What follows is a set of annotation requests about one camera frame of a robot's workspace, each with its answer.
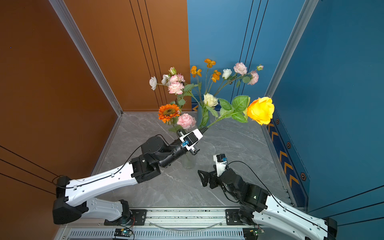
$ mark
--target orange gerbera daisy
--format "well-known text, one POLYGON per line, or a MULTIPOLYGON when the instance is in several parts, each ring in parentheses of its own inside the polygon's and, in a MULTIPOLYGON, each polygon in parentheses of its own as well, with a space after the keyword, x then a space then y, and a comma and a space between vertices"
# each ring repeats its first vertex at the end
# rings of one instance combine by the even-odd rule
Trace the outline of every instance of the orange gerbera daisy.
POLYGON ((192 77, 196 77, 196 75, 199 75, 201 77, 201 69, 197 70, 196 66, 192 66, 191 74, 192 74, 192 77))
POLYGON ((221 72, 215 70, 214 73, 212 74, 212 81, 216 82, 220 80, 220 75, 221 75, 221 72))
POLYGON ((216 65, 216 62, 209 58, 205 59, 204 62, 207 63, 207 68, 211 68, 213 65, 216 65))
POLYGON ((180 108, 176 104, 167 104, 159 109, 159 119, 163 123, 169 122, 172 118, 180 116, 180 108))

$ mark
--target yellow arrow marking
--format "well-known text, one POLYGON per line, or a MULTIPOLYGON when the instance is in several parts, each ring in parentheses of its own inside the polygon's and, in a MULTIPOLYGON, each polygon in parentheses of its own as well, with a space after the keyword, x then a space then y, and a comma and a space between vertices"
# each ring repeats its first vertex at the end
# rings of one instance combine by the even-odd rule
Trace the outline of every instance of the yellow arrow marking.
POLYGON ((297 182, 297 184, 300 184, 299 181, 292 175, 289 175, 289 186, 292 188, 292 180, 297 182))
POLYGON ((280 151, 280 162, 281 162, 281 156, 282 156, 282 155, 288 157, 288 156, 285 154, 285 152, 280 151))
POLYGON ((271 126, 274 127, 272 123, 268 124, 268 132, 271 132, 271 126))
POLYGON ((272 131, 272 142, 273 142, 273 136, 274 135, 279 136, 276 132, 272 131))
POLYGON ((289 167, 290 169, 292 169, 293 170, 293 167, 291 166, 291 165, 289 165, 288 163, 284 163, 284 172, 285 172, 285 174, 287 174, 287 167, 289 167))

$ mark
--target brown wall panel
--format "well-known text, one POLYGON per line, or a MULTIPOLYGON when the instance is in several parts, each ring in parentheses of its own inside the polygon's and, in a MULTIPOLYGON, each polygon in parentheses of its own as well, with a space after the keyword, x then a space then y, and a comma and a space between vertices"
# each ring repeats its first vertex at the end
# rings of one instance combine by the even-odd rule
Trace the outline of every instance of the brown wall panel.
POLYGON ((124 111, 156 111, 173 101, 167 88, 149 86, 172 66, 190 82, 186 0, 65 3, 124 111))
MULTIPOLYGON (((89 176, 116 121, 114 110, 49 1, 2 1, 0 9, 0 145, 53 173, 89 176)), ((4 149, 0 159, 54 177, 4 149)), ((0 173, 55 190, 2 161, 0 173)), ((0 180, 2 239, 51 239, 55 196, 0 180), (15 234, 21 230, 28 235, 15 234)))

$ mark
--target pink flower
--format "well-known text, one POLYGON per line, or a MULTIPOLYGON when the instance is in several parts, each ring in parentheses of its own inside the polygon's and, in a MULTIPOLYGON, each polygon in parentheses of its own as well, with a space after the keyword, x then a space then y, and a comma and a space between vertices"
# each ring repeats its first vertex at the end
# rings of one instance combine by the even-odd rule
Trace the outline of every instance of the pink flower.
POLYGON ((178 78, 179 82, 185 82, 184 76, 181 75, 180 73, 177 75, 177 78, 178 78))
POLYGON ((248 85, 254 85, 257 81, 259 81, 259 74, 256 71, 252 71, 250 74, 252 75, 252 80, 248 83, 248 85))
POLYGON ((174 83, 174 82, 178 82, 179 79, 177 78, 177 75, 173 75, 170 79, 169 79, 169 82, 170 83, 174 83))
POLYGON ((168 91, 170 94, 182 94, 183 91, 181 89, 184 88, 184 85, 182 83, 179 83, 178 81, 176 82, 171 82, 170 85, 168 86, 168 91))
POLYGON ((244 65, 244 63, 236 63, 233 69, 235 72, 240 73, 242 76, 247 74, 247 67, 244 65))
POLYGON ((184 129, 190 129, 191 127, 194 127, 196 125, 196 120, 188 113, 184 113, 179 117, 177 124, 184 129))

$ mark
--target white rose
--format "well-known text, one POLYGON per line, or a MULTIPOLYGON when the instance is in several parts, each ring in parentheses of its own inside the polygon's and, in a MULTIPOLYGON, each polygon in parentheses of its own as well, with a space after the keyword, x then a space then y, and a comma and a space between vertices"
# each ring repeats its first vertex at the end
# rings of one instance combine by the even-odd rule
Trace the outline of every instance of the white rose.
POLYGON ((156 77, 151 77, 151 79, 149 80, 149 85, 152 87, 153 91, 156 89, 156 86, 157 86, 156 77))
POLYGON ((163 75, 163 80, 161 80, 161 84, 166 84, 168 80, 169 80, 169 76, 164 74, 163 75))
POLYGON ((231 69, 223 69, 223 79, 228 79, 229 76, 231 76, 232 70, 231 69))
POLYGON ((208 107, 214 107, 218 104, 218 99, 212 94, 207 93, 204 95, 204 104, 208 107))

